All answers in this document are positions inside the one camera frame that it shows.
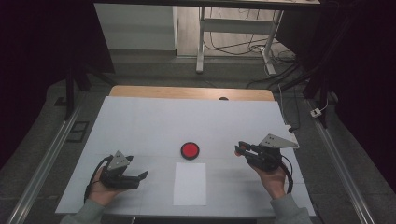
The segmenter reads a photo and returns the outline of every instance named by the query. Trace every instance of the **gray sleeve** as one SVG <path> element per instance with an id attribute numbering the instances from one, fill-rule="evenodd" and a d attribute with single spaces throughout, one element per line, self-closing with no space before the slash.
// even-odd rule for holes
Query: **gray sleeve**
<path id="1" fill-rule="evenodd" d="M 61 224 L 99 224 L 105 208 L 87 199 L 84 206 L 75 215 L 67 215 L 61 220 Z"/>
<path id="2" fill-rule="evenodd" d="M 276 214 L 275 224 L 312 223 L 306 208 L 299 208 L 291 194 L 271 201 Z"/>

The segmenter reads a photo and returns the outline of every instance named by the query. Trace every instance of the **floor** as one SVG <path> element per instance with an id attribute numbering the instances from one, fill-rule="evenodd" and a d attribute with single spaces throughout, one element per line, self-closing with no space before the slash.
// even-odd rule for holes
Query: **floor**
<path id="1" fill-rule="evenodd" d="M 213 15 L 215 13 L 221 13 L 222 17 L 226 16 L 223 9 L 220 11 L 214 9 Z M 244 13 L 246 12 L 237 11 L 236 14 L 242 16 L 245 15 Z M 249 39 L 249 36 L 241 35 L 238 38 L 240 38 L 240 41 L 245 41 Z M 231 40 L 229 41 L 216 42 L 215 45 L 234 43 Z M 196 75 L 195 59 L 193 58 L 194 48 L 184 50 L 178 52 L 179 57 L 142 52 L 139 54 L 113 52 L 112 60 L 116 68 L 116 74 L 108 75 L 121 85 L 277 89 L 279 79 L 265 79 L 268 77 L 265 75 L 262 59 L 257 57 L 256 54 L 248 57 L 226 57 L 225 55 L 219 57 L 219 55 L 216 56 L 217 52 L 213 52 L 213 55 L 207 54 L 210 57 L 205 59 L 204 73 Z M 289 65 L 289 63 L 276 63 L 276 71 L 279 73 L 287 69 Z M 280 79 L 280 81 L 293 80 L 302 72 L 302 70 L 296 70 L 288 77 Z M 89 137 L 101 104 L 111 90 L 111 87 L 101 79 L 91 75 L 89 77 L 92 88 L 88 92 L 76 91 L 77 100 L 84 96 L 84 100 L 78 107 L 80 110 L 76 121 L 87 122 L 87 130 L 85 133 L 69 133 L 66 136 L 57 160 L 43 182 L 43 186 L 27 214 L 25 223 L 59 223 L 63 217 L 54 214 L 54 211 Z M 309 115 L 311 106 L 315 105 L 316 102 L 302 97 L 301 92 L 304 85 L 302 83 L 283 92 L 282 95 L 276 94 L 275 98 L 279 102 L 279 106 L 284 109 L 286 122 L 297 128 L 294 133 L 301 147 L 295 153 L 303 172 L 311 202 L 317 213 L 316 217 L 312 217 L 312 221 L 314 223 L 364 223 L 359 219 L 352 203 L 353 200 L 348 196 L 343 181 L 337 173 L 330 156 L 330 150 L 320 134 L 317 121 Z M 0 223 L 7 222 L 35 173 L 36 167 L 50 147 L 56 133 L 64 124 L 65 108 L 63 105 L 55 104 L 64 96 L 64 82 L 56 83 L 48 89 L 46 104 L 43 106 L 34 126 L 21 142 L 14 156 L 0 171 Z M 327 108 L 328 132 L 333 143 L 345 161 L 346 168 L 367 203 L 375 223 L 394 223 L 394 220 L 396 220 L 396 214 L 394 213 L 396 210 L 395 194 L 353 135 L 337 118 L 334 112 L 335 106 L 336 100 L 331 100 Z M 83 192 L 77 192 L 76 197 L 81 197 L 82 200 L 82 194 Z M 141 218 L 136 223 L 145 223 L 145 221 L 146 223 L 164 223 L 166 221 L 175 223 L 172 220 Z M 198 223 L 201 220 L 189 219 L 182 222 Z M 274 223 L 274 219 L 260 219 L 256 222 L 261 224 Z M 131 223 L 131 219 L 105 215 L 103 223 Z M 227 222 L 211 220 L 206 223 Z"/>

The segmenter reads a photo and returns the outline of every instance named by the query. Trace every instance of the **red button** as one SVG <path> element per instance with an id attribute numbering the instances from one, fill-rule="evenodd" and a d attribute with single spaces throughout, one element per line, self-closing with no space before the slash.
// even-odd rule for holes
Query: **red button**
<path id="1" fill-rule="evenodd" d="M 198 157 L 199 147 L 193 142 L 188 142 L 181 147 L 181 156 L 186 160 L 194 160 Z"/>

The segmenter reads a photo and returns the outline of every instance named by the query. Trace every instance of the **gray carpet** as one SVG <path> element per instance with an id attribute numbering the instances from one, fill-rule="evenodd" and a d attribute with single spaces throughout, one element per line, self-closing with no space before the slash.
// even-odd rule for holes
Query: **gray carpet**
<path id="1" fill-rule="evenodd" d="M 251 80 L 264 77 L 261 60 L 205 59 L 205 71 L 197 76 L 194 60 L 174 59 L 166 56 L 160 58 L 143 56 L 136 61 L 133 58 L 115 60 L 117 74 L 111 75 L 111 78 L 122 85 L 244 89 Z M 286 64 L 276 66 L 277 71 L 286 68 Z M 300 71 L 296 71 L 293 76 L 296 77 L 299 74 Z M 76 132 L 68 135 L 68 141 L 64 143 L 25 223 L 58 223 L 62 218 L 62 216 L 55 215 L 54 211 L 74 171 L 101 104 L 110 91 L 110 87 L 97 77 L 90 76 L 90 80 L 92 88 L 88 91 L 85 104 L 76 120 L 80 125 L 87 125 L 87 133 L 83 135 Z M 267 89 L 275 80 L 253 83 L 250 88 Z M 317 216 L 312 217 L 312 220 L 314 223 L 361 223 L 334 169 L 327 148 L 318 134 L 318 129 L 309 115 L 306 101 L 301 97 L 303 87 L 304 84 L 296 87 L 296 94 L 294 94 L 294 89 L 283 92 L 282 98 L 287 123 L 292 127 L 300 126 L 295 131 L 301 146 L 296 150 L 296 156 L 312 204 L 316 208 Z M 274 90 L 277 85 L 272 85 L 271 88 Z M 59 97 L 64 97 L 64 93 L 63 82 L 49 88 L 47 102 L 40 116 L 16 153 L 0 171 L 0 223 L 7 222 L 35 168 L 63 122 L 65 108 L 54 104 Z M 280 95 L 276 94 L 276 99 L 280 102 Z M 394 223 L 396 220 L 396 214 L 392 213 L 396 210 L 394 193 L 359 143 L 339 121 L 334 113 L 333 103 L 328 108 L 328 124 L 335 144 L 339 147 L 376 222 Z M 76 197 L 82 200 L 83 192 L 76 192 Z M 258 223 L 273 222 L 272 218 L 258 221 Z M 103 223 L 130 223 L 130 219 L 104 216 Z"/>

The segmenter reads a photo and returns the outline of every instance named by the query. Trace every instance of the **paper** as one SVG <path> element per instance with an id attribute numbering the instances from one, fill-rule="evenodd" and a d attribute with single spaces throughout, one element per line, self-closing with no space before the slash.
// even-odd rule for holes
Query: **paper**
<path id="1" fill-rule="evenodd" d="M 174 205 L 206 205 L 206 166 L 204 163 L 177 162 Z"/>

